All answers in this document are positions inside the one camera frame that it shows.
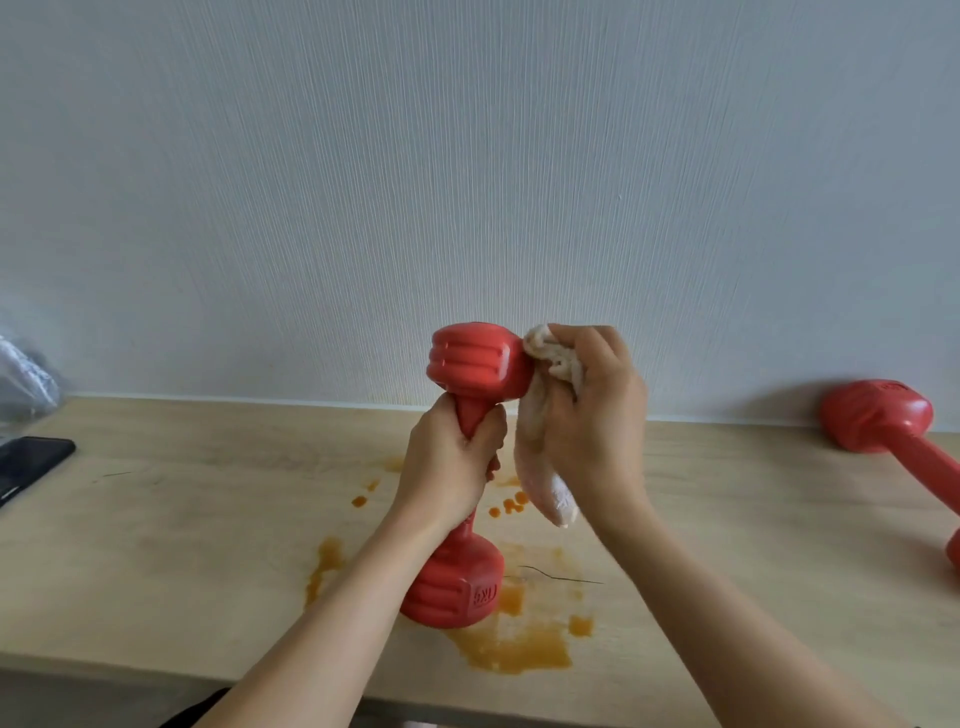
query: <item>dumbbell handle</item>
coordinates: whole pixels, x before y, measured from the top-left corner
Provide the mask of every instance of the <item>dumbbell handle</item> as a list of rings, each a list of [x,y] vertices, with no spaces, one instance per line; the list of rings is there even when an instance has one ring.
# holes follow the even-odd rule
[[[483,419],[487,416],[487,413],[496,407],[496,402],[479,400],[474,397],[459,397],[457,395],[453,396],[453,400],[457,406],[457,422],[460,423],[460,431],[464,433],[468,440],[471,440],[477,431],[477,427],[480,426],[480,423],[482,423]],[[500,464],[495,455],[487,467],[488,480],[491,479],[493,471],[499,467]],[[437,551],[440,554],[443,554],[450,548],[456,547],[456,545],[469,538],[470,534],[473,533],[473,518],[476,516],[476,513],[476,510],[474,510],[460,525],[446,534],[444,541],[437,547]]]
[[[960,516],[960,463],[922,435],[902,427],[881,427],[877,437],[910,474]]]

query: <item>wooden table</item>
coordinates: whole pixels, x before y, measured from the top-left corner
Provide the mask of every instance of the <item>wooden table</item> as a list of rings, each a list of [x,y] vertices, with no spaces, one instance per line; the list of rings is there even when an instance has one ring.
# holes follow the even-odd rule
[[[70,401],[35,433],[78,454],[0,511],[0,664],[236,680],[331,578],[320,545],[349,559],[384,515],[416,418]],[[936,440],[960,454],[960,436]],[[646,449],[655,504],[705,559],[911,720],[956,725],[960,580],[942,549],[960,522],[896,463],[791,428],[651,424]],[[476,527],[506,555],[506,611],[466,633],[400,618],[372,705],[460,725],[715,725],[585,523],[490,515],[516,491],[504,455]]]

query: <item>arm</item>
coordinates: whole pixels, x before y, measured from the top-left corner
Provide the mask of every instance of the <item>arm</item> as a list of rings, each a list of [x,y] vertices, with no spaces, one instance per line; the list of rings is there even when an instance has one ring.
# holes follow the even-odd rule
[[[427,557],[476,507],[507,423],[497,407],[468,442],[444,395],[414,427],[394,504],[340,577],[198,728],[341,728]]]
[[[636,585],[724,728],[906,728],[820,661],[659,519],[643,488],[646,386],[612,328],[551,327],[585,367],[583,391],[551,382],[547,455]]]

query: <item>forearm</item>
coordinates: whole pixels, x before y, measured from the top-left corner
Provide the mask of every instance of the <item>forearm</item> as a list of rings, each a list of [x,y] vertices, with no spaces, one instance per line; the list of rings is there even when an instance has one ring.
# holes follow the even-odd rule
[[[724,728],[907,726],[695,559],[649,505],[619,508],[597,533]]]
[[[340,578],[198,728],[347,726],[400,602],[442,536],[388,516]]]

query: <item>hand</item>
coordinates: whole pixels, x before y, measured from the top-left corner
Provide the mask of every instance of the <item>hand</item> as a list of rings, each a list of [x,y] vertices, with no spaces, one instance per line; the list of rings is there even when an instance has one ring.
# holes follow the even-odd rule
[[[441,395],[410,432],[391,512],[436,526],[442,539],[476,508],[487,465],[506,435],[507,415],[498,404],[468,440],[453,398]]]
[[[630,502],[648,504],[643,489],[647,386],[615,328],[551,324],[550,330],[577,352],[584,383],[575,400],[569,385],[546,378],[543,446],[595,527]]]

